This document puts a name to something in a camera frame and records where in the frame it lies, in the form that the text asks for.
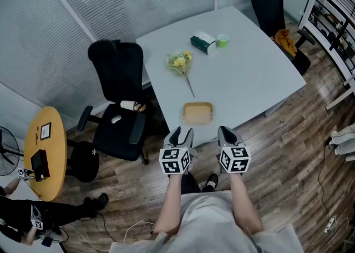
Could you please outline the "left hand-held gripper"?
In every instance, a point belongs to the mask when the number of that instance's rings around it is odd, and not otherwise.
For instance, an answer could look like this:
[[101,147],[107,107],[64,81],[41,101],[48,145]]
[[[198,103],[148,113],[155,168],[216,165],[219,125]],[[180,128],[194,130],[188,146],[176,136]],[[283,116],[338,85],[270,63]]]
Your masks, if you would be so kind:
[[164,140],[160,149],[159,163],[166,175],[187,174],[194,154],[191,154],[194,140],[194,130],[190,128],[182,144],[179,143],[181,127],[172,130]]

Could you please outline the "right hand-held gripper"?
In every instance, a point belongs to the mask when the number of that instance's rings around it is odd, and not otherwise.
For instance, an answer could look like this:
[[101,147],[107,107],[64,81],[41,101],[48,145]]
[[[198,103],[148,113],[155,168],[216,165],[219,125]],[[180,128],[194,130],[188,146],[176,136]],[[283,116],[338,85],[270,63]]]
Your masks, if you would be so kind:
[[220,174],[242,174],[247,172],[251,161],[250,148],[244,143],[241,135],[225,126],[217,132]]

